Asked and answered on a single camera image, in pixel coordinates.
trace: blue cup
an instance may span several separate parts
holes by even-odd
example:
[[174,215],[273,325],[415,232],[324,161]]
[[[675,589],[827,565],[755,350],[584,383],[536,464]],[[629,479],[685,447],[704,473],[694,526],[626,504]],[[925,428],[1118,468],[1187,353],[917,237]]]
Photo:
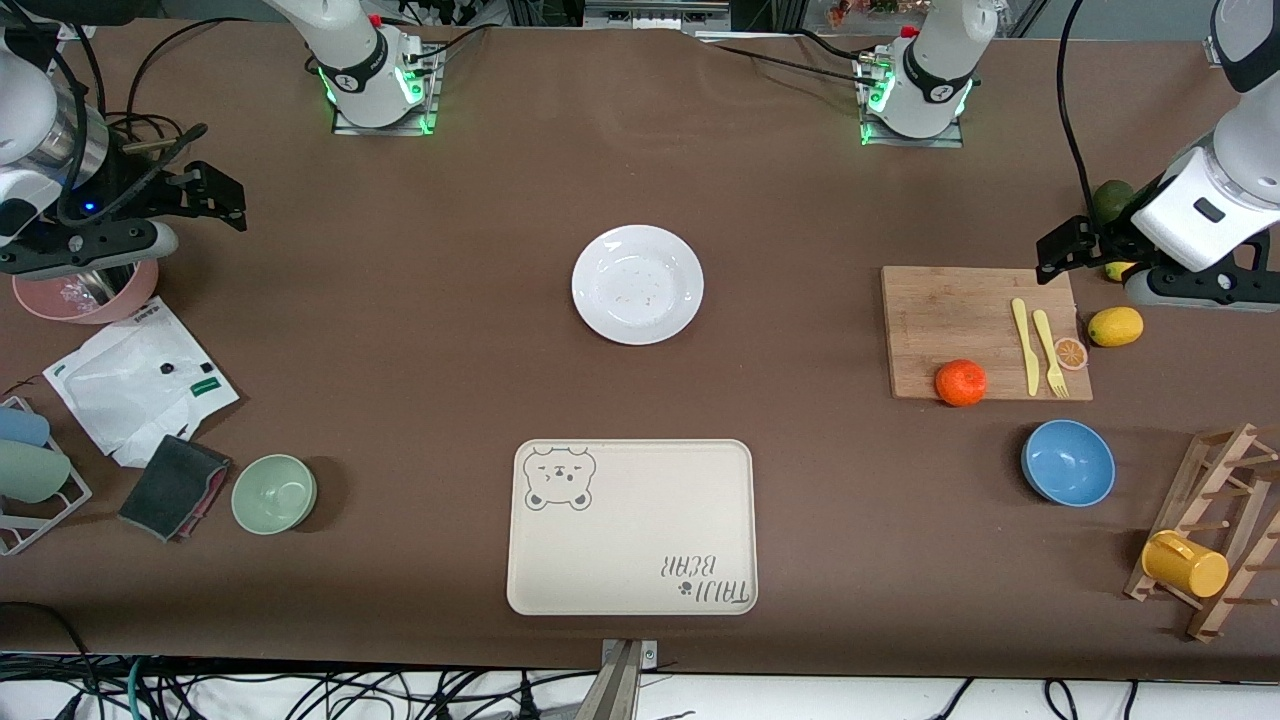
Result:
[[17,407],[0,407],[0,439],[45,447],[49,445],[49,420]]

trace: green cup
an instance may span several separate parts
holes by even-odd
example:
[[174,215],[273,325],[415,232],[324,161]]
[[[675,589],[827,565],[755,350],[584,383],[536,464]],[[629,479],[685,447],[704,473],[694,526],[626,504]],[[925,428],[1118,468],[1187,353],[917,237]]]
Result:
[[0,495],[20,502],[44,502],[72,474],[72,461],[60,452],[0,439]]

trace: bear illustration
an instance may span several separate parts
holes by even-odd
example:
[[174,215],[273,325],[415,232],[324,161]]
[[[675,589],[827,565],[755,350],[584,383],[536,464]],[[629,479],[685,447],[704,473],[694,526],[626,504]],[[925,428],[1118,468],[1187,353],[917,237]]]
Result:
[[529,492],[525,505],[541,510],[548,503],[567,503],[573,510],[586,510],[591,505],[591,475],[595,457],[582,448],[575,452],[567,447],[553,447],[545,452],[534,450],[525,459],[525,479]]

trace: pink bowl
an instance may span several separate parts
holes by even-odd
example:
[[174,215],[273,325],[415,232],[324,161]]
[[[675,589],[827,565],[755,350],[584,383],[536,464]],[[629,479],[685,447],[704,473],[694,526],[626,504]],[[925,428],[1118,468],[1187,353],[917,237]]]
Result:
[[13,278],[13,295],[28,313],[45,320],[59,320],[79,325],[105,325],[123,320],[151,300],[160,279],[160,265],[155,260],[143,260],[133,270],[133,277],[124,290],[106,305],[84,310],[74,299],[64,293],[68,282],[74,278],[54,278],[49,281],[24,281]]

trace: brown table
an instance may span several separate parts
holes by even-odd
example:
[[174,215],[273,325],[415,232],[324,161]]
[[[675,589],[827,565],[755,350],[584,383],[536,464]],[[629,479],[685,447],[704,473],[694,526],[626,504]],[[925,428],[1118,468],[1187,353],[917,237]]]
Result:
[[[174,27],[101,32],[113,108]],[[174,220],[163,264],[161,296],[244,397],[197,439],[241,466],[306,459],[319,502],[261,538],[224,492],[163,546],[114,518],[138,473],[41,383],[23,393],[96,496],[0,562],[0,596],[61,609],[99,652],[593,666],[602,638],[644,637],[687,671],[1277,679],[1280,612],[1238,610],[1203,646],[1180,603],[1120,594],[1190,433],[1276,419],[1274,318],[1144,310],[1142,341],[1094,354],[1089,404],[890,397],[882,265],[1029,268],[1079,210],[1055,47],[993,44],[964,150],[913,151],[859,146],[838,81],[675,32],[489,32],[451,61],[419,140],[332,137],[288,26],[179,45],[138,109],[209,123],[193,156],[250,202],[244,234]],[[1094,182],[1153,177],[1234,102],[1194,44],[1075,44],[1069,74]],[[626,223],[681,234],[707,273],[698,318],[652,347],[596,337],[568,295],[582,246]],[[1073,282],[1084,311],[1125,301]],[[0,386],[92,332],[0,302]],[[1021,479],[1020,443],[1056,416],[1111,443],[1106,502],[1051,506]],[[511,611],[511,459],[534,437],[746,442],[756,607]],[[68,650],[18,614],[0,644]]]

